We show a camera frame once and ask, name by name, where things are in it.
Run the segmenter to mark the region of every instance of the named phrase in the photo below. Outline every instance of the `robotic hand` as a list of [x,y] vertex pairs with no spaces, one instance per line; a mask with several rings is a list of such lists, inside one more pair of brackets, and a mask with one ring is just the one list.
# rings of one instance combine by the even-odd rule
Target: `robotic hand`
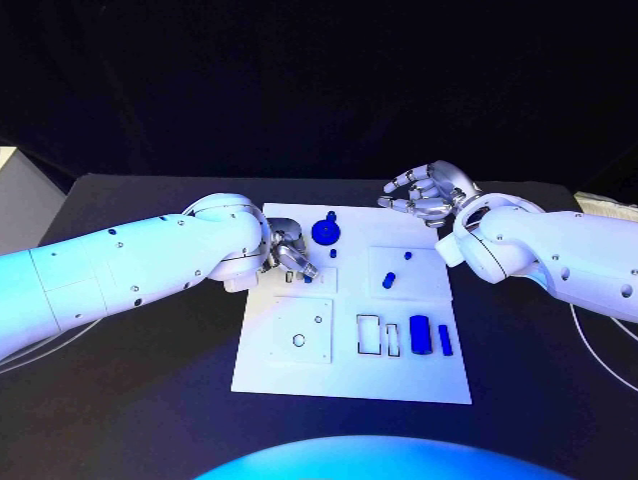
[[441,160],[408,170],[383,192],[411,182],[409,199],[382,196],[378,204],[412,214],[428,227],[456,216],[453,232],[434,247],[448,267],[466,262],[490,283],[529,278],[552,297],[638,323],[638,223],[545,213],[519,197],[484,194]]
[[69,328],[136,308],[203,278],[236,292],[280,266],[311,278],[301,229],[241,195],[0,256],[0,360]]

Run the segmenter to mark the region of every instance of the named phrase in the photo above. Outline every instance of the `white board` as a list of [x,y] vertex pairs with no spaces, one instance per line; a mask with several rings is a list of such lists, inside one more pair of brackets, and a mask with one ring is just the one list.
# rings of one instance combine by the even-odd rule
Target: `white board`
[[[310,230],[329,210],[336,212],[340,238],[324,247],[311,241]],[[379,208],[265,204],[264,214],[300,223],[320,278],[307,284],[293,275],[288,283],[280,268],[260,274],[247,297],[232,391],[470,404],[435,229]],[[396,277],[383,289],[388,272]],[[381,355],[358,353],[358,315],[379,317]],[[431,355],[411,352],[412,315],[430,319]],[[398,329],[398,357],[388,356],[386,324]],[[437,325],[448,328],[448,357]],[[297,334],[301,346],[293,344]]]

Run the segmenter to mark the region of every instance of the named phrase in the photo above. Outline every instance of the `black table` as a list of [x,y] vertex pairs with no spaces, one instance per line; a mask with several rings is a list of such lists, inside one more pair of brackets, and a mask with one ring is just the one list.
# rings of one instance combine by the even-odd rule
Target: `black table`
[[[381,186],[89,175],[43,244],[179,212],[213,192],[258,206],[373,206]],[[480,186],[546,210],[578,209],[562,187]],[[636,478],[638,394],[590,357],[568,306],[528,280],[489,285],[466,266],[448,275],[471,406],[232,393],[247,294],[205,281],[0,375],[0,479],[190,478],[274,445],[359,434],[482,447],[581,478]],[[636,342],[604,317],[580,310],[580,319],[600,356],[638,384]]]

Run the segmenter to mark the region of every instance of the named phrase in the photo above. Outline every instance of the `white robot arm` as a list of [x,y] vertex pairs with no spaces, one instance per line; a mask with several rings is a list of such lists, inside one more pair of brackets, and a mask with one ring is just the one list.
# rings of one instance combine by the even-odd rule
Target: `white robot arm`
[[228,292],[283,265],[316,277],[298,224],[241,195],[0,256],[0,360],[69,328],[221,280]]
[[409,182],[409,199],[381,197],[378,204],[431,227],[456,215],[453,232],[435,245],[448,267],[466,262],[490,283],[526,277],[559,300],[638,323],[638,223],[545,213],[518,197],[483,194],[444,161],[408,170],[385,193]]

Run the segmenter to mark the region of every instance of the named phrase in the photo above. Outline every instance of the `dark wall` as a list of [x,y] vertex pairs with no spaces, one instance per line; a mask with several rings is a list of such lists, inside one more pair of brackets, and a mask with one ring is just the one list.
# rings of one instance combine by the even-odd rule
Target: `dark wall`
[[638,143],[638,3],[588,3],[1,1],[0,141],[63,181],[441,158],[580,188]]

